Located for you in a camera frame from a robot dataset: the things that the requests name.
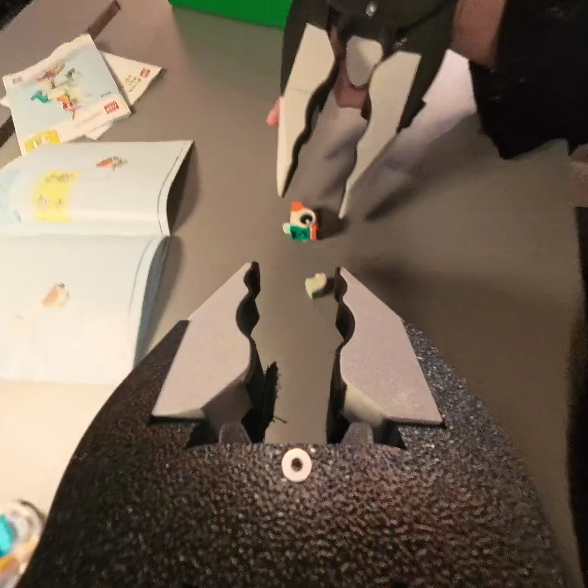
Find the closed unicorn cover instruction booklet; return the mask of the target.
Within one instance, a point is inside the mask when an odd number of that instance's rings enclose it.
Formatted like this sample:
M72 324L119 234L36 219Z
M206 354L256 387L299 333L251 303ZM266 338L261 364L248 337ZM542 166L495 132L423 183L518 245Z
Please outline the closed unicorn cover instruction booklet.
M2 81L23 156L43 145L73 141L131 114L87 33Z

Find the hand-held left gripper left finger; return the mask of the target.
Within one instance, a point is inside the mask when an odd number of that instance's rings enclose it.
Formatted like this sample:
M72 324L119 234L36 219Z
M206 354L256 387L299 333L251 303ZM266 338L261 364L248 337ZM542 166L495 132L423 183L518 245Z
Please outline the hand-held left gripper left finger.
M190 315L154 419L196 422L216 437L237 422L252 442L264 441L276 393L252 337L260 291L259 264L247 262Z

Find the person's right hand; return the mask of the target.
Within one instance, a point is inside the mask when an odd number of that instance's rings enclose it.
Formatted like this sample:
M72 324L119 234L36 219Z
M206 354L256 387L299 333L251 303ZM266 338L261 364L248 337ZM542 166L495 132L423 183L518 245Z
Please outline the person's right hand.
M448 49L477 65L492 66L505 6L506 1L457 1L452 40ZM332 89L336 103L341 108L359 109L362 117L368 121L371 114L369 82L352 79L348 66L351 39L359 36L340 39L336 28L332 28L328 35L337 63L336 78L333 78L333 73L329 77L329 80L333 81ZM382 48L381 61L384 59Z

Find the orange lego brick assembly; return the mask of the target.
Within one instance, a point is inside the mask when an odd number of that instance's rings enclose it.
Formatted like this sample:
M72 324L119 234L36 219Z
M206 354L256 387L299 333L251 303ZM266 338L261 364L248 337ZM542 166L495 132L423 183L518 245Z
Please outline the orange lego brick assembly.
M283 232L293 241L312 242L318 240L319 217L302 202L291 202L289 222L283 223Z

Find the pale blue instruction booklet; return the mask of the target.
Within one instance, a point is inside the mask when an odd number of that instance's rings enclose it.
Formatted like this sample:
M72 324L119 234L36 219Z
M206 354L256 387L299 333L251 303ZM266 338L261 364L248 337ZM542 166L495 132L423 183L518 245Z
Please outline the pale blue instruction booklet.
M143 356L192 141L67 143L1 169L1 379L110 385Z

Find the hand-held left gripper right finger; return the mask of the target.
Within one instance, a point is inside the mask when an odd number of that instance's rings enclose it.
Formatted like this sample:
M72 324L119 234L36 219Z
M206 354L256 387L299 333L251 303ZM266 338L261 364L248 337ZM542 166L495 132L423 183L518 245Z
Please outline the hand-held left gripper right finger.
M349 270L334 277L336 328L326 438L342 440L366 423L375 440L393 440L398 426L441 428L444 421L401 317Z

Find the green plastic bin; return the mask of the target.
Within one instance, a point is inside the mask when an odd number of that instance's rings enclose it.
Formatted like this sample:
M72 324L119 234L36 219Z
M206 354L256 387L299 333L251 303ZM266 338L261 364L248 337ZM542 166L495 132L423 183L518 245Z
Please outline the green plastic bin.
M292 1L169 1L172 6L283 30Z

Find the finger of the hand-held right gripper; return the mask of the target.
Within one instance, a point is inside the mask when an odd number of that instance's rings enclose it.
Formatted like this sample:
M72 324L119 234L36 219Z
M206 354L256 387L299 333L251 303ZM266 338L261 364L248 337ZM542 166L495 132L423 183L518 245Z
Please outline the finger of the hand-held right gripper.
M277 130L276 186L285 197L310 124L312 104L326 86L335 57L327 32L306 24L282 93Z
M418 53L396 51L374 68L368 85L371 114L356 145L355 165L346 181L340 219L349 211L357 182L398 133L420 61Z

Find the small white leaflet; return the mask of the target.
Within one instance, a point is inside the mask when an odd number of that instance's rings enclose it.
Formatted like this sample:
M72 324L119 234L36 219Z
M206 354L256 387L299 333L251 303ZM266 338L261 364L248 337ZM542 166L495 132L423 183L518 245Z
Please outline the small white leaflet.
M125 98L129 109L132 111L136 102L160 76L163 71L162 68L105 51L100 53L111 76L118 85L120 94Z

